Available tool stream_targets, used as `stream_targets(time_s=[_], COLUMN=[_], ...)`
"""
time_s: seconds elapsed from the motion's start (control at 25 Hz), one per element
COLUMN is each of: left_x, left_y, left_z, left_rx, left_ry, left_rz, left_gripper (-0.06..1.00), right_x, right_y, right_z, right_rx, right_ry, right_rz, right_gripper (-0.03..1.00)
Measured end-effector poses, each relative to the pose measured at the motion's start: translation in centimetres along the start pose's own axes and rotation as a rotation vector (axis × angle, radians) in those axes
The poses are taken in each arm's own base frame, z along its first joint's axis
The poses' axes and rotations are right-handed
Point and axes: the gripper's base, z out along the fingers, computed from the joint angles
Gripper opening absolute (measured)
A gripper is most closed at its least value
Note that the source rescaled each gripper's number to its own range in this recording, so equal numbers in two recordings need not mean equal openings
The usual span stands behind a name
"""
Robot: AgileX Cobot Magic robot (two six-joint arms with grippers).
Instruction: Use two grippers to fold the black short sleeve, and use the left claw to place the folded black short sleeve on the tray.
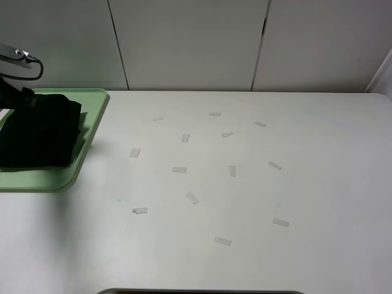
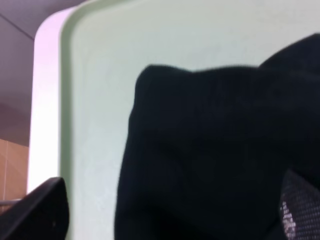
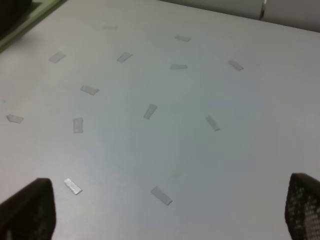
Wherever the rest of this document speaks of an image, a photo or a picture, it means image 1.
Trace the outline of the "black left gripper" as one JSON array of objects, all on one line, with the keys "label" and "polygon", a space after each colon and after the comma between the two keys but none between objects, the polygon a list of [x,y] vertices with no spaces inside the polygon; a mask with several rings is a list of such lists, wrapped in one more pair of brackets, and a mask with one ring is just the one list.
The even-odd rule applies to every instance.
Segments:
[{"label": "black left gripper", "polygon": [[0,108],[17,110],[34,107],[34,91],[28,88],[18,90],[1,78]]}]

